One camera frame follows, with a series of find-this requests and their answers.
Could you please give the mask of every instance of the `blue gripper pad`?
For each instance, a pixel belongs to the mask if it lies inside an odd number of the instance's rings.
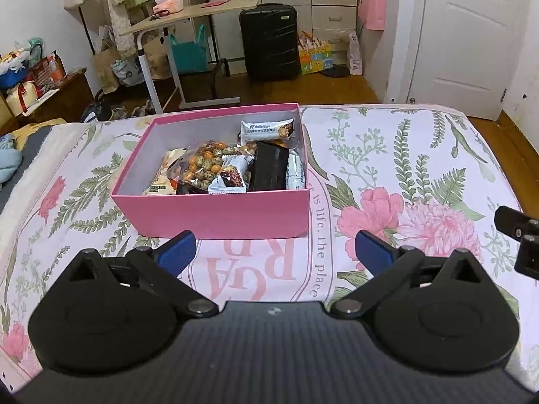
[[[197,240],[191,231],[184,231],[171,238],[154,252],[157,265],[178,277],[195,259]]]
[[[390,267],[400,256],[398,249],[368,231],[356,235],[356,256],[374,276]]]

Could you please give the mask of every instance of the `wooden floor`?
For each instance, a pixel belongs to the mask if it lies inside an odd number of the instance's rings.
[[[209,75],[182,78],[187,101],[211,98]],[[173,90],[171,79],[156,83],[162,104]],[[271,83],[250,82],[245,74],[230,78],[219,77],[217,92],[220,97],[239,96],[242,104],[286,103],[307,104],[368,104],[379,103],[363,76],[329,78],[322,74],[300,76],[296,80]],[[143,104],[148,98],[144,85],[123,88],[109,101],[122,102],[128,110]],[[177,110],[180,102],[175,96],[166,112]],[[471,118],[473,125],[487,140],[525,213],[539,218],[539,156],[514,124],[506,118],[500,122]]]

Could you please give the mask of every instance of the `speckled nut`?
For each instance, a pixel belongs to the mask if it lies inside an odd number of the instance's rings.
[[[215,173],[212,173],[212,172],[205,172],[204,173],[204,179],[208,180],[208,181],[213,181],[215,179]]]

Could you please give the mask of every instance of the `brown paper bag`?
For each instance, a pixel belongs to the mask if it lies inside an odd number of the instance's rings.
[[[97,53],[93,57],[93,64],[99,83],[103,88],[103,92],[108,94],[113,93],[120,86],[118,78],[114,75],[114,72],[110,67],[114,62],[120,59],[120,54],[115,45],[107,41],[103,42],[103,48],[105,48],[104,51]]]
[[[159,37],[148,41],[144,45],[144,53],[148,60],[148,66],[152,73],[153,80],[162,80],[172,77],[170,72],[170,64],[166,57],[166,48],[161,44]]]

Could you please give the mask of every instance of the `blue plush toy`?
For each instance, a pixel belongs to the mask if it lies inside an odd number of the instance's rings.
[[[22,160],[21,151],[13,148],[13,136],[8,133],[0,137],[0,188],[2,183],[9,180],[17,171]]]

